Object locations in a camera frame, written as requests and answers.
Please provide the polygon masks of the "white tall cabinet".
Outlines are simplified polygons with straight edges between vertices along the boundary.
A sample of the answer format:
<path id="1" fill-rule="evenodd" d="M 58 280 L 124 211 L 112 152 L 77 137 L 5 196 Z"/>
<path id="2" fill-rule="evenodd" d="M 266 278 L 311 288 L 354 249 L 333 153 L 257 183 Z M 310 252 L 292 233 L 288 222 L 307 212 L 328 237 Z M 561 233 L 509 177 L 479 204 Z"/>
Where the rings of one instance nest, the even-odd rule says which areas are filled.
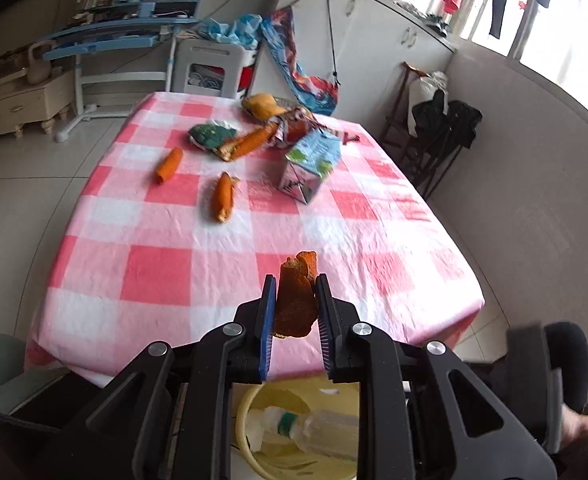
<path id="1" fill-rule="evenodd" d="M 292 6 L 298 62 L 310 76 L 332 79 L 328 18 L 332 18 L 338 103 L 330 115 L 358 122 L 377 136 L 400 87 L 400 64 L 428 73 L 449 64 L 454 49 L 393 0 L 268 0 L 264 18 Z M 297 102 L 264 38 L 251 90 Z"/>

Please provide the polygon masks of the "white stuffed bag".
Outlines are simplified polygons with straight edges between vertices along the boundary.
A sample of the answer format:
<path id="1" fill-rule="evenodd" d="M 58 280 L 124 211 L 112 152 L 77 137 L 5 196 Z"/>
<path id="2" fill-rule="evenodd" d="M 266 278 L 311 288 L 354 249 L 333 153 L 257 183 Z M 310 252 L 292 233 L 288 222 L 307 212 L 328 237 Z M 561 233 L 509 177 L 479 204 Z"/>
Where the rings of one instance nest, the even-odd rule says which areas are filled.
<path id="1" fill-rule="evenodd" d="M 413 118 L 413 107 L 423 102 L 431 101 L 437 90 L 443 90 L 445 98 L 448 98 L 448 76 L 436 70 L 436 72 L 419 77 L 409 86 L 408 93 L 408 133 L 416 138 L 416 120 Z"/>

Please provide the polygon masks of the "blue kids study desk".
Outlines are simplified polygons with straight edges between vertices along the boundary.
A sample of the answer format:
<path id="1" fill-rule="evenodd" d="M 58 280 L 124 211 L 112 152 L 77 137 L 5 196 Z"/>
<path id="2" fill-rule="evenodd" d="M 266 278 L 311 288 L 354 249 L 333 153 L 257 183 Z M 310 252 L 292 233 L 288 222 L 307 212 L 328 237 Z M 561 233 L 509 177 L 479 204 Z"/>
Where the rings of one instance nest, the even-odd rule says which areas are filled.
<path id="1" fill-rule="evenodd" d="M 120 20 L 106 20 L 83 24 L 55 32 L 48 38 L 54 42 L 52 50 L 44 54 L 47 61 L 69 58 L 73 61 L 73 90 L 75 117 L 54 135 L 63 143 L 81 122 L 93 119 L 126 118 L 134 107 L 131 103 L 102 105 L 85 99 L 84 89 L 95 84 L 142 84 L 161 82 L 166 92 L 172 90 L 174 63 L 179 35 L 198 22 L 203 0 L 146 0 L 119 3 L 110 10 L 133 10 Z M 90 55 L 132 50 L 152 51 L 168 47 L 165 67 L 161 70 L 132 70 L 113 68 L 106 73 L 88 75 L 82 61 Z"/>

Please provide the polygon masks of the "colourful hanging bag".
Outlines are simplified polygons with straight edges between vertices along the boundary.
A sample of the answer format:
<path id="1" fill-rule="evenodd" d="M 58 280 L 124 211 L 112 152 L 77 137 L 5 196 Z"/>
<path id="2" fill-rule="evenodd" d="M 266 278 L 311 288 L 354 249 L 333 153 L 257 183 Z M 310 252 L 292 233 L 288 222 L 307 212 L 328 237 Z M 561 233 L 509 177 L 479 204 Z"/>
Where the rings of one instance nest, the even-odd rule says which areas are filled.
<path id="1" fill-rule="evenodd" d="M 296 101 L 301 106 L 308 108 L 311 113 L 331 115 L 337 107 L 338 89 L 340 88 L 337 76 L 332 18 L 328 18 L 332 79 L 310 76 L 298 62 L 292 6 L 284 6 L 281 9 L 274 10 L 262 20 L 260 31 L 273 61 L 280 68 L 288 88 L 291 90 L 292 95 L 296 97 Z"/>

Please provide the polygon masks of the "orange peel piece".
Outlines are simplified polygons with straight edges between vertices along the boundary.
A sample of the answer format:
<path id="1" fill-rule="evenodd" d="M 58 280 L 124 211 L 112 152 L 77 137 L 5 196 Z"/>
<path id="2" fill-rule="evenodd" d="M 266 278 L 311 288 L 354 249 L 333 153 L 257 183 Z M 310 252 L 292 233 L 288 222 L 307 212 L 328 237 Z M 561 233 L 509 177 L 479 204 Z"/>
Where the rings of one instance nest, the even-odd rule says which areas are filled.
<path id="1" fill-rule="evenodd" d="M 316 252 L 299 252 L 281 264 L 273 335 L 304 338 L 318 318 L 315 282 L 318 274 Z"/>

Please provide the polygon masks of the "clear plastic bottle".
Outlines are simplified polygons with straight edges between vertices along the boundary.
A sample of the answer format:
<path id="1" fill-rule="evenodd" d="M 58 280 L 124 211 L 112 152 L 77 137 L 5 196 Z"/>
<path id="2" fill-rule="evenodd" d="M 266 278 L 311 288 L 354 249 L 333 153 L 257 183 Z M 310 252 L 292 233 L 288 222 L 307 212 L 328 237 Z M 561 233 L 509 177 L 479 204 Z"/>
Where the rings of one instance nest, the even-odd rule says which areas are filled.
<path id="1" fill-rule="evenodd" d="M 270 406 L 260 415 L 265 436 L 293 442 L 302 452 L 356 462 L 359 417 L 327 410 L 295 414 Z"/>

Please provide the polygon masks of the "white plastic stool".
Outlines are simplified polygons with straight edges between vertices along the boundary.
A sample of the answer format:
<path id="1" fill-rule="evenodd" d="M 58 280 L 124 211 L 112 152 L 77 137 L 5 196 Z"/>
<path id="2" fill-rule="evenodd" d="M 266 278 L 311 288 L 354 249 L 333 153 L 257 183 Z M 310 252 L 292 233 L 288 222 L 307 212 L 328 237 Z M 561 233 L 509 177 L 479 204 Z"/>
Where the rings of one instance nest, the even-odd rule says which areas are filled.
<path id="1" fill-rule="evenodd" d="M 172 92 L 242 99 L 250 88 L 257 50 L 204 39 L 180 41 L 172 71 Z"/>

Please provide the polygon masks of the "cream tv stand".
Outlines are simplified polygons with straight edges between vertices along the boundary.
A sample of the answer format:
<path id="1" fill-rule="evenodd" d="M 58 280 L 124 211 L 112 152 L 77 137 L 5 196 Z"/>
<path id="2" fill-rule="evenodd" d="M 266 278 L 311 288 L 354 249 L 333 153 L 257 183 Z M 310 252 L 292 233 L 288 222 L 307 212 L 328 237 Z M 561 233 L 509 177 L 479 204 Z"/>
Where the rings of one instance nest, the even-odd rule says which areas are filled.
<path id="1" fill-rule="evenodd" d="M 70 116 L 74 100 L 74 75 L 71 70 L 56 68 L 40 84 L 27 82 L 27 70 L 0 78 L 0 136 L 23 135 L 26 125 L 39 124 L 45 134 L 52 135 L 59 120 Z"/>

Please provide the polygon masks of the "orange peel long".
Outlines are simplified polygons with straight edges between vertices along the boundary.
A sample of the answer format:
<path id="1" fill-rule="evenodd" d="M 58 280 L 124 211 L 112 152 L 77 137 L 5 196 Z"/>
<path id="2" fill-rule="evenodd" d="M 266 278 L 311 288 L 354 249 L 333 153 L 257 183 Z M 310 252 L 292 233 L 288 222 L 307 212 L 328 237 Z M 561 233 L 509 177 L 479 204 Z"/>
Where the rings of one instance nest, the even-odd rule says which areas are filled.
<path id="1" fill-rule="evenodd" d="M 258 127 L 244 134 L 244 136 L 224 142 L 219 148 L 216 148 L 216 154 L 224 162 L 232 162 L 232 160 L 250 154 L 268 143 L 276 133 L 277 128 L 278 126 L 275 122 Z"/>

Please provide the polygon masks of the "blue milk carton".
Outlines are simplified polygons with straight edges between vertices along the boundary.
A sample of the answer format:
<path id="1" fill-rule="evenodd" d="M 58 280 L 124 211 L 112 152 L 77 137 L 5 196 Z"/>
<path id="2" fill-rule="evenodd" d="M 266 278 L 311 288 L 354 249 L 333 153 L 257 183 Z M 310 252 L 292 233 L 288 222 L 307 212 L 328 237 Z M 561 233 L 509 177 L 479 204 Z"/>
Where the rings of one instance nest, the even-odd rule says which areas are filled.
<path id="1" fill-rule="evenodd" d="M 315 128 L 285 154 L 278 189 L 302 204 L 309 204 L 341 161 L 342 140 L 325 128 Z"/>

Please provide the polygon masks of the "red white checkered tablecloth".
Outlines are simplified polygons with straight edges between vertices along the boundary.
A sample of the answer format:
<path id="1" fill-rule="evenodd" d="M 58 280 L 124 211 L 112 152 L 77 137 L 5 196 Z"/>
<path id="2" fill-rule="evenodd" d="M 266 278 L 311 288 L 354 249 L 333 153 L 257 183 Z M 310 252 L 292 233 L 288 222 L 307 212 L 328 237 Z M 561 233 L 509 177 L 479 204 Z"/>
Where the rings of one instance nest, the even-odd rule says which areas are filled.
<path id="1" fill-rule="evenodd" d="M 360 125 L 360 136 L 307 205 L 278 190 L 283 155 L 263 148 L 223 162 L 190 128 L 252 123 L 233 100 L 156 92 L 134 112 L 82 190 L 27 339 L 30 366 L 61 362 L 106 384 L 145 346 L 181 346 L 232 320 L 267 274 L 303 250 L 333 295 L 392 338 L 455 344 L 483 307 L 476 276 L 430 207 Z M 165 183 L 155 169 L 176 146 Z M 210 201 L 223 172 L 238 179 L 231 218 Z"/>

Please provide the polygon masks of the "wooden chair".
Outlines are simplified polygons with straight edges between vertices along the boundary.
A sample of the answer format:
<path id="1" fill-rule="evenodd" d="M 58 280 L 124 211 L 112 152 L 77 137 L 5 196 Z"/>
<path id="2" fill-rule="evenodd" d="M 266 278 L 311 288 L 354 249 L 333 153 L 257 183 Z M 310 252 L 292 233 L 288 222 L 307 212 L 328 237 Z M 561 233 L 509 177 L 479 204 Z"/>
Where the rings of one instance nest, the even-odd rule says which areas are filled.
<path id="1" fill-rule="evenodd" d="M 401 78 L 397 96 L 394 99 L 392 110 L 385 116 L 383 132 L 380 136 L 380 143 L 389 148 L 398 148 L 402 152 L 407 151 L 411 144 L 411 136 L 408 133 L 408 85 L 411 81 L 428 76 L 428 72 L 410 65 L 407 61 L 400 64 Z"/>

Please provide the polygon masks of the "light blue crumpled cloth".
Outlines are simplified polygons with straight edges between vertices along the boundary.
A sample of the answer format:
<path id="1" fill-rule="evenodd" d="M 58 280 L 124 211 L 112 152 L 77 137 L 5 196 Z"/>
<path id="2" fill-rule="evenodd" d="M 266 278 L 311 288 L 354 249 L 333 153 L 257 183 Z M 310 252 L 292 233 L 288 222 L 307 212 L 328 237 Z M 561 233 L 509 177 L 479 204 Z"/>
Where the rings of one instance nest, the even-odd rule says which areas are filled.
<path id="1" fill-rule="evenodd" d="M 212 18 L 203 20 L 194 30 L 202 38 L 217 44 L 231 44 L 245 50 L 255 51 L 260 40 L 259 14 L 244 14 L 232 23 L 221 23 Z"/>

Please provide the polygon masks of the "green snack wrapper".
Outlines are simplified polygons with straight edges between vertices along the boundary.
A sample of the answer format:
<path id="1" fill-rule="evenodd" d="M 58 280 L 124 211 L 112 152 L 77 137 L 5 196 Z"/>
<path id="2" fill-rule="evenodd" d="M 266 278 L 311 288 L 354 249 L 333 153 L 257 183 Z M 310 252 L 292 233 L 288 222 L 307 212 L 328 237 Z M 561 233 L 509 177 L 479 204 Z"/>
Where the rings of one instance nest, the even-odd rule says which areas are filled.
<path id="1" fill-rule="evenodd" d="M 236 137 L 236 128 L 224 120 L 207 119 L 204 124 L 193 126 L 189 130 L 192 144 L 206 152 L 218 150 L 222 144 Z"/>

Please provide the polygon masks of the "yellow trash basin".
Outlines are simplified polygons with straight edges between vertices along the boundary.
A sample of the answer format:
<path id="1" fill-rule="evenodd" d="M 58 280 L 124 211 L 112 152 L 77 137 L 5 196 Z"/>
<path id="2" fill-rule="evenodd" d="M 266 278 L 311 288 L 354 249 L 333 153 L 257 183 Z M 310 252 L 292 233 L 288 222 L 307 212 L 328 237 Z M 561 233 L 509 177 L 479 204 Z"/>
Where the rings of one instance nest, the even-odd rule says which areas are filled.
<path id="1" fill-rule="evenodd" d="M 353 479 L 359 387 L 317 377 L 233 389 L 236 479 Z"/>

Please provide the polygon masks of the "cream kettlebell vase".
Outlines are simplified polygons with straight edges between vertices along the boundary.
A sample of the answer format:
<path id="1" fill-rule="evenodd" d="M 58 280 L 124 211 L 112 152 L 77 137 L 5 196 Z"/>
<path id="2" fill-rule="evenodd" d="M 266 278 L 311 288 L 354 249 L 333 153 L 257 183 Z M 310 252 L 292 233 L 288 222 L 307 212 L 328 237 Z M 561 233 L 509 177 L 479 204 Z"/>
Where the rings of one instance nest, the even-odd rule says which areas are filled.
<path id="1" fill-rule="evenodd" d="M 44 54 L 55 46 L 52 40 L 38 41 L 32 44 L 27 50 L 28 70 L 27 82 L 31 86 L 46 81 L 51 74 L 51 63 L 44 59 Z"/>

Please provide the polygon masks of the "yellow mango back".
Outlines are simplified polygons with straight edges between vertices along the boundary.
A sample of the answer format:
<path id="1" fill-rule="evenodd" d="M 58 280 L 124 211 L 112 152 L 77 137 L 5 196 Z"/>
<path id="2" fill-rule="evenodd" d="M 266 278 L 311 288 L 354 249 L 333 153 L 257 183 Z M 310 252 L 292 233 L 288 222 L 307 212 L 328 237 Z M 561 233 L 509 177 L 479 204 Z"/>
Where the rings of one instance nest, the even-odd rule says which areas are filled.
<path id="1" fill-rule="evenodd" d="M 286 112 L 286 109 L 280 106 L 276 99 L 269 93 L 257 93 L 252 96 L 246 96 L 241 104 L 248 114 L 261 122 L 268 122 L 269 119 Z"/>

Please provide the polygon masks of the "red snack wrapper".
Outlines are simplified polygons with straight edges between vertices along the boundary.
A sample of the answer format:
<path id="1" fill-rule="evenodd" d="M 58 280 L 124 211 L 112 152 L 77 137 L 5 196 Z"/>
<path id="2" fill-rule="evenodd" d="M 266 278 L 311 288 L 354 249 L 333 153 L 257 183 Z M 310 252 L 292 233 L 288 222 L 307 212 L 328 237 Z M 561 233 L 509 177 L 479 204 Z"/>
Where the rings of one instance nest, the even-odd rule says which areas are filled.
<path id="1" fill-rule="evenodd" d="M 268 145 L 275 148 L 288 148 L 293 146 L 312 130 L 320 129 L 339 138 L 344 145 L 359 142 L 360 136 L 345 130 L 335 130 L 320 124 L 307 108 L 298 106 L 292 110 L 271 117 L 267 125 L 273 128 L 273 133 L 268 139 Z"/>

